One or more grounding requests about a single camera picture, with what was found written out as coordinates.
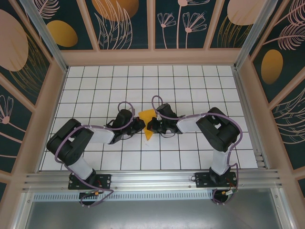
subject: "enclosure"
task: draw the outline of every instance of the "enclosure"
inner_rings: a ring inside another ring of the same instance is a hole
[[[303,228],[304,22],[304,0],[2,1],[1,228]],[[48,140],[71,118],[109,123],[122,101],[138,116],[155,95],[240,125],[236,197],[215,205],[216,187],[192,181],[213,161],[201,132],[140,131],[86,146],[114,193],[83,209]]]

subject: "grid floor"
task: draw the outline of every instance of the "grid floor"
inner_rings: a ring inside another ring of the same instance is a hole
[[[78,66],[69,69],[51,128],[56,133],[70,118],[82,124],[104,125],[118,113],[121,101],[131,102],[136,115],[152,109],[158,94],[177,115],[192,115],[218,107],[244,131],[230,163],[257,168],[248,127],[230,66]],[[114,145],[89,143],[83,157],[96,170],[207,169],[213,149],[202,133],[172,138],[144,133]],[[41,170],[65,170],[45,151]]]

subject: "yellow circle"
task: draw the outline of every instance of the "yellow circle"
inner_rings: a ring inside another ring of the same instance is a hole
[[[75,30],[64,21],[51,21],[47,27],[58,45],[63,47],[72,47],[77,43],[77,34]]]
[[[9,71],[19,71],[27,62],[27,34],[20,23],[4,10],[0,10],[0,51],[0,66]]]
[[[283,57],[278,50],[269,50],[262,62],[262,78],[266,84],[273,84],[281,74]]]
[[[228,18],[235,25],[252,25],[264,3],[265,0],[230,0]]]
[[[130,18],[138,11],[139,0],[92,0],[95,9],[105,19],[110,21],[122,21],[123,17],[119,17],[117,2],[122,10],[125,9],[127,11]]]

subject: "yellow cloth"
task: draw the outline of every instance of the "yellow cloth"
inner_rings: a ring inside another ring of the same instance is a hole
[[[150,130],[147,130],[147,124],[152,120],[153,117],[156,116],[156,112],[153,109],[147,110],[147,111],[141,111],[139,112],[139,117],[145,122],[145,128],[144,133],[146,136],[147,141],[152,137],[153,132]]]

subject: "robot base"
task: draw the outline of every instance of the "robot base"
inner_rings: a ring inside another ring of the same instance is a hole
[[[94,178],[93,186],[110,189],[111,175],[110,174],[97,174]],[[69,190],[94,190],[94,188],[88,187],[76,178],[76,176],[70,174],[69,176]]]
[[[235,172],[227,171],[222,177],[219,176],[217,182],[215,182],[213,176],[211,171],[195,173],[193,181],[196,182],[196,187],[230,187],[230,182],[234,186],[237,185]]]

